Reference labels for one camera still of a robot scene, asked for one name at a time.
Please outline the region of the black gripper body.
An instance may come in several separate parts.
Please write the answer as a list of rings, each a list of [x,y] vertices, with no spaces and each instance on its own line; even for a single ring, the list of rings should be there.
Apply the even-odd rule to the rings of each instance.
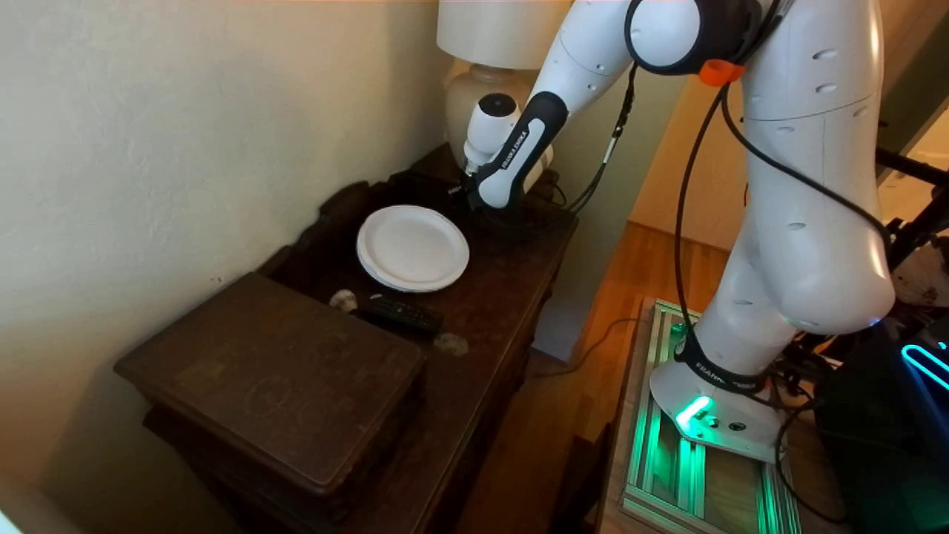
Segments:
[[[503,213],[512,204],[512,182],[503,172],[470,176],[460,191],[460,210],[475,213]]]

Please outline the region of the robot base platform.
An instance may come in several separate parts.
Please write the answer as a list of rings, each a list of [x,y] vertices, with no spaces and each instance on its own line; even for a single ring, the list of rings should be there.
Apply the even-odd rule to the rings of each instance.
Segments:
[[[606,498],[621,534],[804,534],[793,498],[773,470],[773,424],[727,416],[707,390],[666,416],[649,373],[685,342],[681,311],[645,299],[633,333]]]

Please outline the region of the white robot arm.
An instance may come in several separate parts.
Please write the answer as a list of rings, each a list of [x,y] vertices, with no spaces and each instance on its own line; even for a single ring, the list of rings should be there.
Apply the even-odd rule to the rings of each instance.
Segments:
[[[749,152],[716,295],[649,393],[738,399],[793,336],[878,323],[893,308],[873,191],[879,0],[574,0],[503,145],[469,169],[469,203],[512,207],[566,118],[636,68],[738,89]]]

